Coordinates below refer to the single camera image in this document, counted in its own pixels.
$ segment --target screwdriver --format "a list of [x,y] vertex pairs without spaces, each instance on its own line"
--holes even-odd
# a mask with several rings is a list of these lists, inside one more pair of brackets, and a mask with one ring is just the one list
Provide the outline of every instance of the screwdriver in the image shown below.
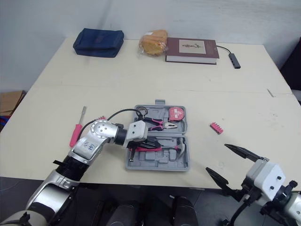
[[73,134],[72,134],[72,137],[71,137],[71,141],[69,143],[70,147],[74,147],[74,145],[77,142],[77,137],[79,136],[79,133],[80,133],[81,129],[83,128],[83,126],[81,124],[82,124],[82,121],[83,121],[84,114],[86,113],[86,109],[87,109],[87,107],[84,106],[83,110],[81,112],[79,123],[75,125],[75,129],[73,131]]

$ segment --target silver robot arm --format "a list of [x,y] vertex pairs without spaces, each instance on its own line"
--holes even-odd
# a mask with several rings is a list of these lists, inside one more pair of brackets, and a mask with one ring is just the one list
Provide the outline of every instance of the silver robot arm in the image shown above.
[[73,199],[80,179],[103,146],[106,143],[115,143],[127,147],[129,142],[145,140],[147,132],[143,121],[131,123],[127,131],[107,120],[96,120],[63,162],[54,161],[59,166],[30,197],[26,210],[10,216],[0,226],[46,226],[60,221],[61,214]]

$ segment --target navy blue bag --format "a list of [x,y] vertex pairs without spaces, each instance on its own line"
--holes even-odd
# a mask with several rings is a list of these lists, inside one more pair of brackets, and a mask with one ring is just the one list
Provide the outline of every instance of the navy blue bag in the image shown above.
[[73,44],[78,55],[91,57],[115,57],[122,44],[122,31],[105,31],[84,28]]

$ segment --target bread in plastic bag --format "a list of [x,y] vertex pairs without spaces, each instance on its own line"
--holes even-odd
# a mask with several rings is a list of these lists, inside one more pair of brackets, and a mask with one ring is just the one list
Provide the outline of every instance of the bread in plastic bag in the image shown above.
[[147,32],[139,41],[142,53],[158,56],[166,51],[167,31],[155,30]]

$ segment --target gray plastic tool case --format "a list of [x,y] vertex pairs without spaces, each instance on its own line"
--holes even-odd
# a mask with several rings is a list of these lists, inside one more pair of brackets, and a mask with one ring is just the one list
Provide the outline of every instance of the gray plastic tool case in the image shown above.
[[[163,119],[164,122],[168,121],[169,108],[180,107],[184,110],[185,117],[181,121],[171,121],[178,125],[175,129],[164,129],[162,131],[149,131],[148,137],[156,137],[162,146],[176,146],[180,140],[183,139],[185,143],[185,151],[179,157],[179,151],[175,149],[162,150],[157,152],[135,152],[134,161],[130,162],[131,152],[127,151],[126,168],[129,170],[164,170],[164,171],[188,171],[190,168],[189,160],[189,146],[187,138],[184,134],[187,131],[187,114],[183,106],[165,106],[165,100],[156,100],[156,105],[137,105],[145,107],[148,110],[146,117],[154,119]],[[137,120],[137,115],[134,115],[134,121]]]

